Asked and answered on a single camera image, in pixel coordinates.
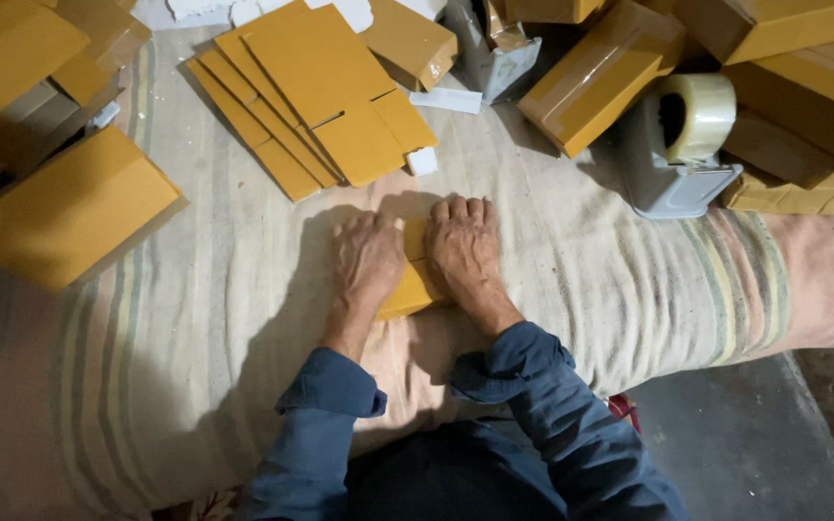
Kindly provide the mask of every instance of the person's left hand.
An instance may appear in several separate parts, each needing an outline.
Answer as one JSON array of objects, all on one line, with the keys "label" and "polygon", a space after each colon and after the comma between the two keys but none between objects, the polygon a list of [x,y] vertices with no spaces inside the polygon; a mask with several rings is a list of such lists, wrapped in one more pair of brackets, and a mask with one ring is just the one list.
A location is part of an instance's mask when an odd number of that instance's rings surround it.
[{"label": "person's left hand", "polygon": [[404,221],[366,211],[334,228],[334,301],[322,345],[359,362],[404,272]]}]

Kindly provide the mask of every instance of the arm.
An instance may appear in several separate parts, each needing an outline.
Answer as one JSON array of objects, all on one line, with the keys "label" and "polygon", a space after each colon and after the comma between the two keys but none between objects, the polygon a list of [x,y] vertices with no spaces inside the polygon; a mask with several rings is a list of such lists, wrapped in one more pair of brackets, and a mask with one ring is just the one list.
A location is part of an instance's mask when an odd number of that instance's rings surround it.
[{"label": "arm", "polygon": [[549,466],[570,518],[687,518],[632,426],[614,418],[574,373],[559,339],[526,322],[508,298],[493,206],[461,197],[437,204],[427,233],[434,272],[482,332],[497,339],[487,353],[459,357],[453,392],[508,403]]},{"label": "arm", "polygon": [[247,485],[236,519],[341,519],[356,418],[385,412],[387,397],[359,366],[382,302],[404,268],[402,222],[367,212],[334,230],[334,301],[321,345],[275,410],[282,430]]}]

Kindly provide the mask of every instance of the striped fabric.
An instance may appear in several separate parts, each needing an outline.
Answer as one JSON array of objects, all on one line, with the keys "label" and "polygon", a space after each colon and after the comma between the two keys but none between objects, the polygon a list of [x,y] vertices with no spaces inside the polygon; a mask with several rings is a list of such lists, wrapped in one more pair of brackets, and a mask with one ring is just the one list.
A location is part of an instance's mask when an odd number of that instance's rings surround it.
[{"label": "striped fabric", "polygon": [[[245,480],[277,432],[275,399],[317,342],[330,228],[355,208],[411,218],[453,192],[490,196],[511,297],[601,396],[834,347],[834,217],[641,219],[606,141],[557,159],[510,105],[421,108],[440,172],[295,205],[183,73],[211,37],[157,32],[123,71],[116,121],[191,206],[61,295],[0,272],[2,518],[132,517]],[[452,308],[376,324],[363,365],[388,412],[357,422],[354,453],[478,414],[445,382],[453,358],[484,342]]]}]

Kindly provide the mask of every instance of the person's right hand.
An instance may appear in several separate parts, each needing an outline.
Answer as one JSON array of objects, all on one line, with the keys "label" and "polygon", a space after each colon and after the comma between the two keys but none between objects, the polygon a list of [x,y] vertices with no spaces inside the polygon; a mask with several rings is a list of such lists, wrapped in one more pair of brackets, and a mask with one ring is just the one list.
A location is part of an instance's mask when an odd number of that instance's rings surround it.
[{"label": "person's right hand", "polygon": [[483,333],[493,338],[523,322],[500,279],[498,216],[487,199],[437,202],[426,228],[430,268]]}]

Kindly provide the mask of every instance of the person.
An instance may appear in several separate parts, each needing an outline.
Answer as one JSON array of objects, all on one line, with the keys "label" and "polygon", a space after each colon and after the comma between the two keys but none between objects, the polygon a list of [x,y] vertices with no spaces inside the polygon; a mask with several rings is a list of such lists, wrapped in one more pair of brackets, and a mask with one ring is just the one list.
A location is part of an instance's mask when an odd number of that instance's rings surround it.
[{"label": "person", "polygon": [[358,362],[404,267],[400,219],[365,212],[334,230],[334,298],[321,347],[276,404],[282,430],[237,519],[686,519],[631,425],[574,373],[571,355],[526,319],[500,278],[487,200],[436,203],[426,231],[436,282],[492,340],[457,358],[461,398],[507,402],[539,451],[481,421],[420,432],[348,463],[356,418],[387,397]]}]

